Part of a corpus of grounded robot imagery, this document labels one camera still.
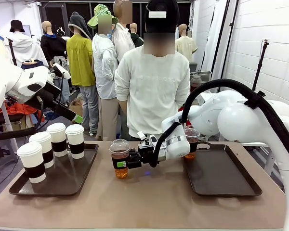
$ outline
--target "brown serving tray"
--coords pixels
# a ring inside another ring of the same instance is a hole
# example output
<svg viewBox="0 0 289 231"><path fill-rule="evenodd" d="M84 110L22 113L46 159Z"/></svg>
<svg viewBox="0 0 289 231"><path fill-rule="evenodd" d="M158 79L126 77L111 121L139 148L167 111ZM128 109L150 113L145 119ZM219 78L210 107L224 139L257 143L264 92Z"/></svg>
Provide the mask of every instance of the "brown serving tray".
<svg viewBox="0 0 289 231"><path fill-rule="evenodd" d="M70 154L54 156L54 165L46 169L46 179L31 184L26 172L9 189L21 196L72 196L80 192L97 154L97 144L85 143L85 156L73 159Z"/></svg>
<svg viewBox="0 0 289 231"><path fill-rule="evenodd" d="M200 196L259 196L262 190L229 146L199 142L194 160L184 167L195 193Z"/></svg>

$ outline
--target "black jacket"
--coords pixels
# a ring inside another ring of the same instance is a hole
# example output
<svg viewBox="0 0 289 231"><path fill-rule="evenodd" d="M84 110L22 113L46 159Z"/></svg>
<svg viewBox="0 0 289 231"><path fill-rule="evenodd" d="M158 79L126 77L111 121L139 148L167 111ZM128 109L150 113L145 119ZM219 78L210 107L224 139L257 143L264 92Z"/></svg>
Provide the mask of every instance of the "black jacket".
<svg viewBox="0 0 289 231"><path fill-rule="evenodd" d="M140 47L144 44L144 40L135 33L131 33L131 39L133 40L135 47Z"/></svg>
<svg viewBox="0 0 289 231"><path fill-rule="evenodd" d="M55 56L66 57L64 54L66 51L66 41L58 35L56 35L55 38L50 38L46 35L43 35L40 39L40 46L42 47L48 62L51 61Z"/></svg>

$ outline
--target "khaki trousers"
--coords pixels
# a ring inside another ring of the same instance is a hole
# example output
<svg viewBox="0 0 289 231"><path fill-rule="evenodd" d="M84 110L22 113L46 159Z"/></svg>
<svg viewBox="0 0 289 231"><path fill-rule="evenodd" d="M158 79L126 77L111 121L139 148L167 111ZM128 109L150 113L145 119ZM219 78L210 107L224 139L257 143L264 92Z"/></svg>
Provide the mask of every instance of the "khaki trousers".
<svg viewBox="0 0 289 231"><path fill-rule="evenodd" d="M99 98L99 121L96 138L103 141L114 141L117 136L119 103L116 98L104 100Z"/></svg>

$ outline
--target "clear plastic cup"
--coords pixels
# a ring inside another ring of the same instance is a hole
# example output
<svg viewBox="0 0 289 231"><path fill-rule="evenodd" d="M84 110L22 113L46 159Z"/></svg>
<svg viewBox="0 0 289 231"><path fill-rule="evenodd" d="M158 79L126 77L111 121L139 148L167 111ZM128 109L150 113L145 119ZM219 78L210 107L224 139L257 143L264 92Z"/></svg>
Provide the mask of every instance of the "clear plastic cup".
<svg viewBox="0 0 289 231"><path fill-rule="evenodd" d="M66 128L69 147L74 159L80 159L85 156L83 131L84 128L80 124L73 124Z"/></svg>
<svg viewBox="0 0 289 231"><path fill-rule="evenodd" d="M38 132L37 134L30 136L29 142L38 142L42 145L45 168L53 166L53 148L50 134L46 131Z"/></svg>
<svg viewBox="0 0 289 231"><path fill-rule="evenodd" d="M54 155L57 157L65 156L67 154L66 126L63 123L54 123L49 125L46 130L52 137Z"/></svg>
<svg viewBox="0 0 289 231"><path fill-rule="evenodd" d="M130 143L123 139L115 140L109 146L116 177L119 179L127 177L128 168L126 166L126 160L130 157L130 148Z"/></svg>
<svg viewBox="0 0 289 231"><path fill-rule="evenodd" d="M45 166L42 155L42 145L29 142L17 150L17 155L23 162L25 171L31 183L40 183L45 180Z"/></svg>
<svg viewBox="0 0 289 231"><path fill-rule="evenodd" d="M187 160L194 160L196 156L197 145L199 141L198 137L200 136L200 133L197 132L193 126L186 126L184 128L184 133L191 147L189 154L187 154L184 158Z"/></svg>

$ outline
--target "green bucket hat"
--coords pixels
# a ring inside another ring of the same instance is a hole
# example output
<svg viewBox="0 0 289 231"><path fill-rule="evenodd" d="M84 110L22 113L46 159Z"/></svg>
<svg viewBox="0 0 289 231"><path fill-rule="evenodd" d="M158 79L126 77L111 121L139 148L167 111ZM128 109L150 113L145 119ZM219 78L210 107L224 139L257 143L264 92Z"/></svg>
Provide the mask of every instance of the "green bucket hat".
<svg viewBox="0 0 289 231"><path fill-rule="evenodd" d="M94 17L92 19L90 19L90 21L87 23L88 26L95 29L96 25L97 25L97 17L100 15L111 15L111 12L109 11L109 9L105 5L98 4L94 8ZM119 20L112 15L111 15L111 19L112 19L112 24L117 24L119 22Z"/></svg>

